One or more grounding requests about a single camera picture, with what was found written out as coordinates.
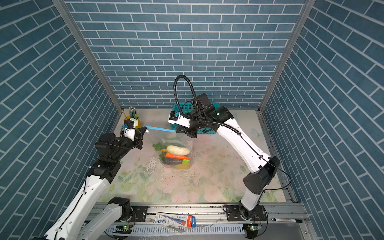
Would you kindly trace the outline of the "green toy lettuce leaf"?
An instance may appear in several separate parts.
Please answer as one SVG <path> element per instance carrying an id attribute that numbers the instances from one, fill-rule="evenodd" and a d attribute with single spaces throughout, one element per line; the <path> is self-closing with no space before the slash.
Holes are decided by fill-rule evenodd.
<path id="1" fill-rule="evenodd" d="M 167 149 L 167 146 L 162 143 L 153 144 L 152 146 L 155 149 L 155 151 L 162 151 Z"/>

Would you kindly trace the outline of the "orange toy carrot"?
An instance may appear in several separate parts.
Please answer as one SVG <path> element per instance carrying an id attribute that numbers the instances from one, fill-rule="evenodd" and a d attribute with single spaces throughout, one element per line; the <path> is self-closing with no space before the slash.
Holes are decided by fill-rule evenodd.
<path id="1" fill-rule="evenodd" d="M 170 159 L 179 159 L 179 160 L 189 160 L 190 159 L 188 156 L 179 156 L 179 155 L 174 155 L 171 153 L 166 153 L 165 157 L 170 158 Z"/>

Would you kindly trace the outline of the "white toy radish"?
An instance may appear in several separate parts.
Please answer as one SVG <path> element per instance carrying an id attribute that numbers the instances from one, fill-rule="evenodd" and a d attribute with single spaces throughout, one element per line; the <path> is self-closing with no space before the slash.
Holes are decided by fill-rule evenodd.
<path id="1" fill-rule="evenodd" d="M 190 153 L 190 150 L 188 148 L 170 145 L 167 147 L 167 152 L 177 156 L 186 156 Z"/>

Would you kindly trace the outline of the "black toy eggplant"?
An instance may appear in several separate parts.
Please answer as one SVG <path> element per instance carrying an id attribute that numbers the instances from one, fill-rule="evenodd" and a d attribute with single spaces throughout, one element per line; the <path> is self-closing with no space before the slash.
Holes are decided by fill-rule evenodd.
<path id="1" fill-rule="evenodd" d="M 190 160 L 188 160 L 188 159 L 164 158 L 162 160 L 162 163 L 165 164 L 165 165 L 174 166 L 174 165 L 188 164 L 188 163 L 190 163 Z"/>

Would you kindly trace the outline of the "clear zip top bag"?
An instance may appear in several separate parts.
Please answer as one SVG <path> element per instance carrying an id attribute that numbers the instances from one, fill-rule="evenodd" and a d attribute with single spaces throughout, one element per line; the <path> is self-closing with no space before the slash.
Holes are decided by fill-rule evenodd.
<path id="1" fill-rule="evenodd" d="M 184 134 L 178 134 L 174 130 L 157 128 L 157 127 L 147 127 L 147 134 L 151 141 L 151 145 L 162 143 L 167 147 L 172 145 L 172 146 L 188 148 L 190 150 L 190 153 L 186 156 L 190 158 L 190 163 L 192 163 L 193 140 L 191 138 L 187 137 Z M 166 158 L 165 157 L 166 153 L 168 153 L 167 149 L 162 151 L 155 151 L 155 152 L 158 156 L 158 159 L 162 163 L 162 160 Z M 170 166 L 165 164 L 163 165 L 166 168 L 176 169 L 175 166 Z"/>

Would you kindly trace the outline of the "yellow toy potato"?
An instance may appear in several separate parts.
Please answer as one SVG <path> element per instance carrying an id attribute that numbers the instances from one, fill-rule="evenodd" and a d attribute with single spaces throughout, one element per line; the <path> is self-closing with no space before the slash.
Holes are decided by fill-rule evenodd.
<path id="1" fill-rule="evenodd" d="M 190 166 L 191 166 L 191 163 L 188 162 L 188 163 L 185 163 L 185 164 L 175 165 L 175 168 L 177 170 L 187 170 L 187 169 L 190 168 Z"/>

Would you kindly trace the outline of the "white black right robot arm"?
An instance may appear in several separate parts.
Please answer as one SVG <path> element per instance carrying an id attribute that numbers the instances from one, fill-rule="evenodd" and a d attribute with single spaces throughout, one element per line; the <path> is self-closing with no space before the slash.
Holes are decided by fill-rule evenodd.
<path id="1" fill-rule="evenodd" d="M 200 116 L 197 111 L 182 115 L 172 111 L 168 122 L 177 124 L 176 132 L 191 138 L 198 136 L 198 130 L 210 128 L 223 137 L 246 163 L 250 173 L 243 178 L 246 191 L 239 203 L 239 212 L 244 220 L 256 216 L 262 194 L 279 170 L 280 160 L 263 152 L 239 126 L 232 113 L 225 107 L 209 109 Z"/>

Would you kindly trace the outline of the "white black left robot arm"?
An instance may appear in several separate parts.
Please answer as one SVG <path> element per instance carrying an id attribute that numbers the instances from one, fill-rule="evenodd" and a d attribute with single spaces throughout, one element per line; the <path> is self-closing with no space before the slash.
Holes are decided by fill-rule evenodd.
<path id="1" fill-rule="evenodd" d="M 131 201 L 113 197 L 93 220 L 85 220 L 102 193 L 111 185 L 121 168 L 121 159 L 133 149 L 142 149 L 147 127 L 123 129 L 120 136 L 106 133 L 99 137 L 95 148 L 96 162 L 86 173 L 79 192 L 70 205 L 41 237 L 42 240 L 96 240 L 115 221 L 126 222 L 135 217 Z"/>

